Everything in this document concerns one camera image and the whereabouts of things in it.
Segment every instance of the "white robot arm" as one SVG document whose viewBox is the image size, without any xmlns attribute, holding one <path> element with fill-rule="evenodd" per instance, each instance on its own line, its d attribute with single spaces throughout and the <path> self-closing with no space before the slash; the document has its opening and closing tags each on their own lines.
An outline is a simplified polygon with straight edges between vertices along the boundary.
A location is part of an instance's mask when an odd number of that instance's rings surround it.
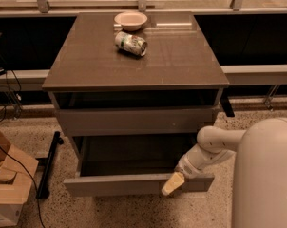
<svg viewBox="0 0 287 228">
<path fill-rule="evenodd" d="M 287 118 L 264 120 L 247 131 L 208 126 L 197 141 L 164 185 L 165 195 L 236 151 L 232 227 L 287 228 Z"/>
</svg>

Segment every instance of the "cabinet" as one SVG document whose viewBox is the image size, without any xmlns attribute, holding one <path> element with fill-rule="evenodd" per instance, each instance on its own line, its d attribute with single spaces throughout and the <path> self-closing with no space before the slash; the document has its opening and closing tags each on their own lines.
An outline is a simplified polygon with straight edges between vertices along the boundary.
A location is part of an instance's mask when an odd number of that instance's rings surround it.
<svg viewBox="0 0 287 228">
<path fill-rule="evenodd" d="M 116 13 L 77 17 L 43 89 L 79 165 L 75 196 L 158 194 L 179 158 L 212 124 L 228 81 L 193 15 L 147 13 L 138 58 L 118 51 Z M 183 191 L 205 191 L 212 175 Z"/>
</svg>

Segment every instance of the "cabinet top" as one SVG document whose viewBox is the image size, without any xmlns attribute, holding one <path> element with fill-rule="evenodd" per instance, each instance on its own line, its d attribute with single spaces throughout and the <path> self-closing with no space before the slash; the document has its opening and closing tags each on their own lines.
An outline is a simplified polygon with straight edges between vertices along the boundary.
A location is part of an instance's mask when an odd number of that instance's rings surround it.
<svg viewBox="0 0 287 228">
<path fill-rule="evenodd" d="M 147 12 L 144 57 L 118 50 L 117 13 L 81 13 L 44 84 L 46 91 L 200 89 L 228 80 L 190 12 Z"/>
</svg>

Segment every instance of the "drawer front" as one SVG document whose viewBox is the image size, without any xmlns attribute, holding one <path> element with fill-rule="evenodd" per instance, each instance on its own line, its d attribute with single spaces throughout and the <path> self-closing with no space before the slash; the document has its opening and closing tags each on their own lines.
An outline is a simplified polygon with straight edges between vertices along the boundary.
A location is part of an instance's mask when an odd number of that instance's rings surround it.
<svg viewBox="0 0 287 228">
<path fill-rule="evenodd" d="M 64 184 L 69 193 L 75 197 L 160 194 L 164 183 L 170 178 L 170 175 L 144 174 L 81 177 L 67 179 L 64 181 Z M 176 190 L 176 193 L 206 192 L 213 179 L 213 175 L 204 174 L 186 182 L 182 188 Z"/>
<path fill-rule="evenodd" d="M 197 132 L 212 124 L 219 108 L 153 110 L 58 110 L 67 136 Z"/>
</svg>

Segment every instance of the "soda can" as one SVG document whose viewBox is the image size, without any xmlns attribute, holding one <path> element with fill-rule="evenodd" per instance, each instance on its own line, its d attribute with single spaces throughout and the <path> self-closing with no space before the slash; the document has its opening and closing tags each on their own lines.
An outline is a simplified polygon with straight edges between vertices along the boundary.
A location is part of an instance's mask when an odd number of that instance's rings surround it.
<svg viewBox="0 0 287 228">
<path fill-rule="evenodd" d="M 147 42 L 136 35 L 119 32 L 115 37 L 115 45 L 137 56 L 145 56 Z"/>
</svg>

